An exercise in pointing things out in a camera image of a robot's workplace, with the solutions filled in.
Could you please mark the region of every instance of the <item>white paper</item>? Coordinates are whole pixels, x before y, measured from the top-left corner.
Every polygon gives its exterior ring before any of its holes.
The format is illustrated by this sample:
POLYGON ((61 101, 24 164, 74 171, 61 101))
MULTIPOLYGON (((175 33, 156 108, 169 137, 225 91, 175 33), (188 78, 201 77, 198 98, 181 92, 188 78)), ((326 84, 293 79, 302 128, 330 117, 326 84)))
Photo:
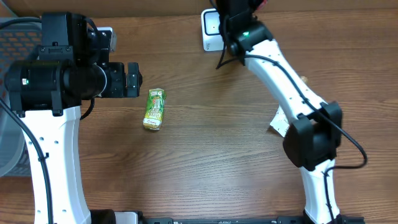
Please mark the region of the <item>white paper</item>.
POLYGON ((285 112, 279 106, 276 111, 274 119, 270 123, 271 127, 275 129, 282 137, 285 137, 286 132, 289 128, 289 121, 286 118, 285 112))

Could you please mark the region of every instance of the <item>white plug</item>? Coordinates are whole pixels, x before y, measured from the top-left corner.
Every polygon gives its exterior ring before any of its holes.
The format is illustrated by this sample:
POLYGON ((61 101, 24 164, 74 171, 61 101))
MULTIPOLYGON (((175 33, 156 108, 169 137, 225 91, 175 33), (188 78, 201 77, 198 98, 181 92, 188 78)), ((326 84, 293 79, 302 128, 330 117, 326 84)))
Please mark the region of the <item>white plug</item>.
POLYGON ((205 51, 223 50, 224 41, 219 31, 220 16, 216 9, 206 9, 201 13, 201 31, 205 51))

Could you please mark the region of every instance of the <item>black clamp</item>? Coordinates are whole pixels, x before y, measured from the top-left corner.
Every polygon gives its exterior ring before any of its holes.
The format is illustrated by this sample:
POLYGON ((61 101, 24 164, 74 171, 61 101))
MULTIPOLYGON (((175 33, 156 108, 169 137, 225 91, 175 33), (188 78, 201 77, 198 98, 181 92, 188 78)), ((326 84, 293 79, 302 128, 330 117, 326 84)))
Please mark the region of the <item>black clamp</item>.
POLYGON ((48 158, 48 157, 50 157, 50 154, 49 154, 48 152, 46 152, 46 153, 45 153, 45 157, 38 158, 37 160, 38 160, 39 162, 43 162, 43 161, 45 161, 46 158, 48 158))
MULTIPOLYGON (((320 112, 341 127, 343 112, 337 103, 322 104, 320 112)), ((340 142, 341 133, 313 112, 290 125, 283 146, 295 166, 313 171, 321 162, 336 157, 340 142)))

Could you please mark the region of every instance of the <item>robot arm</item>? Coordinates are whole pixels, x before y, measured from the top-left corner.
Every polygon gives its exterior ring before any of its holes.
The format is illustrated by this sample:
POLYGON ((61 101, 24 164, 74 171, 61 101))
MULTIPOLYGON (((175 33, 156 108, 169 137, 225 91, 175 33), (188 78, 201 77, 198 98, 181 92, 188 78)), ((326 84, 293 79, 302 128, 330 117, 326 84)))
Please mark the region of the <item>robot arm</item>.
POLYGON ((88 210, 81 185, 78 152, 81 101, 93 97, 134 98, 139 96, 142 83, 137 63, 129 63, 126 74, 123 63, 109 62, 109 53, 116 44, 115 35, 112 28, 97 29, 82 15, 44 14, 39 59, 15 61, 9 69, 6 87, 11 109, 35 136, 46 155, 49 170, 52 212, 47 210, 45 179, 35 146, 24 133, 37 224, 48 223, 48 213, 58 224, 114 223, 118 217, 131 221, 126 223, 137 223, 135 213, 88 210))
POLYGON ((341 126, 340 107, 336 103, 326 104, 301 81, 267 27, 253 16, 253 12, 264 1, 217 0, 216 3, 220 14, 220 33, 229 52, 237 56, 265 84, 289 120, 290 128, 284 139, 284 149, 302 174, 306 197, 305 218, 309 223, 331 222, 330 211, 334 219, 340 211, 335 202, 332 170, 326 180, 330 207, 326 202, 323 173, 335 165, 334 158, 341 134, 322 121, 318 113, 323 113, 341 126), (270 58, 272 62, 261 57, 270 58), (306 104, 297 89, 314 108, 306 104))
MULTIPOLYGON (((283 66, 290 76, 294 79, 294 82, 301 89, 301 91, 305 94, 307 99, 312 103, 316 109, 320 110, 323 106, 329 107, 326 105, 325 101, 314 94, 314 92, 309 89, 308 86, 300 79, 300 77, 296 74, 293 68, 286 61, 282 52, 279 49, 278 43, 276 40, 265 40, 261 43, 253 46, 253 50, 250 52, 246 52, 246 55, 260 55, 264 57, 272 58, 273 60, 279 62, 281 66, 283 66)), ((299 117, 308 117, 314 114, 314 111, 308 107, 308 105, 303 104, 303 99, 297 93, 295 88, 293 87, 290 80, 286 77, 286 75, 272 63, 261 60, 259 58, 245 58, 244 63, 248 67, 250 71, 257 75, 257 77, 265 84, 265 86, 269 89, 275 99, 278 99, 280 106, 285 111, 287 119, 289 123, 300 122, 299 117)), ((292 130, 290 129, 287 138, 284 142, 285 150, 289 150, 290 146, 286 146, 287 144, 297 144, 289 141, 289 136, 292 134, 292 130)), ((295 159, 299 154, 297 151, 287 151, 287 155, 289 159, 295 159)), ((305 205, 305 214, 311 219, 314 223, 329 223, 331 221, 331 216, 329 212, 329 208, 326 202, 325 195, 325 184, 323 181, 323 173, 324 171, 335 165, 334 159, 323 159, 319 160, 319 164, 315 165, 315 167, 311 167, 309 170, 304 166, 300 167, 300 171, 303 178, 306 205, 305 205)), ((333 210, 334 218, 337 218, 340 211, 336 206, 334 189, 333 189, 333 173, 332 170, 329 171, 329 176, 327 178, 328 181, 328 192, 330 198, 330 205, 333 210)))

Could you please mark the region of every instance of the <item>wood grain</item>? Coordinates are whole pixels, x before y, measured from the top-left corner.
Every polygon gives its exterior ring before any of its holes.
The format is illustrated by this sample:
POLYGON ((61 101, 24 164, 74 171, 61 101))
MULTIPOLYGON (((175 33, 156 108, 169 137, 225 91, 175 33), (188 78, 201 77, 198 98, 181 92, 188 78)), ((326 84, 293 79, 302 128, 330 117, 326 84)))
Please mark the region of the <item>wood grain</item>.
MULTIPOLYGON (((398 223, 398 10, 259 14, 287 60, 345 113, 343 126, 369 165, 337 171, 341 212, 398 223)), ((136 99, 96 100, 80 124, 83 188, 91 209, 142 210, 147 217, 262 218, 300 215, 299 170, 269 129, 277 102, 238 63, 215 70, 203 53, 198 16, 97 19, 118 33, 115 62, 139 62, 136 99), (167 92, 164 125, 142 128, 147 92, 167 92)), ((84 102, 82 111, 88 102, 84 102)), ((361 162, 343 140, 338 164, 361 162)), ((32 223, 28 178, 0 179, 0 223, 32 223)))
MULTIPOLYGON (((18 16, 41 16, 43 12, 74 12, 95 18, 200 15, 211 8, 209 0, 3 0, 18 16)), ((393 9, 396 0, 277 0, 264 12, 347 9, 393 9)))

